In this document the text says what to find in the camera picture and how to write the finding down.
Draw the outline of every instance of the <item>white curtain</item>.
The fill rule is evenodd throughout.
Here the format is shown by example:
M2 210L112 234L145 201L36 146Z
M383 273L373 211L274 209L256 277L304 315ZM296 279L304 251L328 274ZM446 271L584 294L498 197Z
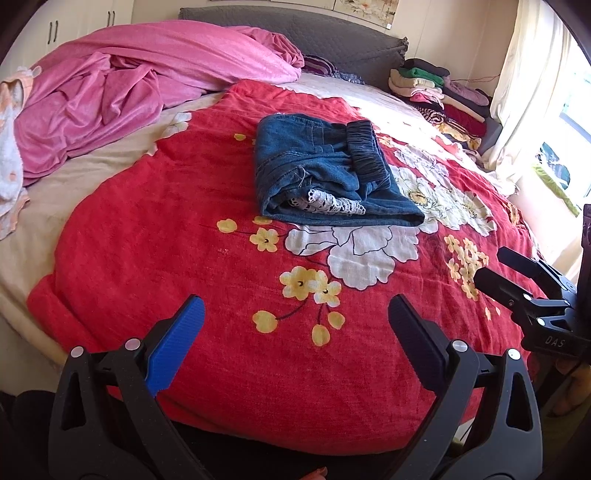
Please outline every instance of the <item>white curtain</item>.
M546 119L556 119L567 99L572 35L543 0L519 0L515 31L491 104L503 125L483 156L487 168L512 185L544 142Z

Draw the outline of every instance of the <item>black bracket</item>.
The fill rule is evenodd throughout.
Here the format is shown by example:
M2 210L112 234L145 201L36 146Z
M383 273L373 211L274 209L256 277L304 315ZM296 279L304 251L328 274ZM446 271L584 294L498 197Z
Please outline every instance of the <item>black bracket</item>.
M170 385L203 325L203 302L191 296L172 319L118 350L72 349L51 415L49 470L60 480L212 480L155 400ZM127 414L112 408L118 387ZM123 435L121 425L134 434Z
M424 388L437 399L384 480L532 480L542 471L542 434L534 389L520 353L476 353L449 341L397 295L390 325ZM475 388L482 401L463 453L442 463Z

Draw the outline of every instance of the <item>pink clothing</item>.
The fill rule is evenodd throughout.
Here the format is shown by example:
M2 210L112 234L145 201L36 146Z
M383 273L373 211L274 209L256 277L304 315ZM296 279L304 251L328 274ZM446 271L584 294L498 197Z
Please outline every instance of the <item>pink clothing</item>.
M207 91L242 79L294 82L303 57L280 34L171 20L98 30L38 65L43 72L15 122L25 185Z
M415 93L412 97L410 97L410 101L411 102L436 103L441 108L443 108L443 103L441 102L441 100L438 97L436 97L434 95L429 95L429 93L425 92L425 91Z
M477 105L488 106L488 104L490 103L488 98L486 98L486 96L484 96L480 92L477 92L471 89L470 87L466 87L461 83L452 82L452 80L449 77L443 77L443 84L452 92L457 93L458 95L464 97L467 100L470 100L471 102L474 102Z

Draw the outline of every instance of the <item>black clamp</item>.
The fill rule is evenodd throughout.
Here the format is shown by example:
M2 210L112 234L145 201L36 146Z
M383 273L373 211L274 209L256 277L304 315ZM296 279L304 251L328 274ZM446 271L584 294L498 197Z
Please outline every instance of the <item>black clamp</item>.
M202 300L191 296L144 340L132 338L112 352L72 349L51 415L53 478L212 480L154 399L172 382L204 315ZM112 406L108 386L119 388L123 417ZM134 434L123 434L122 425Z

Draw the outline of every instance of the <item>finger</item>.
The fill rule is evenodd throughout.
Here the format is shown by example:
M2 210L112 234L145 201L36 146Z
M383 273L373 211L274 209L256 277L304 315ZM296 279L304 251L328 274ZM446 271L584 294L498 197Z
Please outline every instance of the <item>finger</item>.
M319 468L317 471L309 473L301 480L326 480L326 474L328 473L328 469L326 467Z
M576 362L569 360L558 360L556 369L566 375L576 365ZM558 399L552 412L556 415L566 415L591 395L591 367L581 365L571 374L572 381L565 393Z

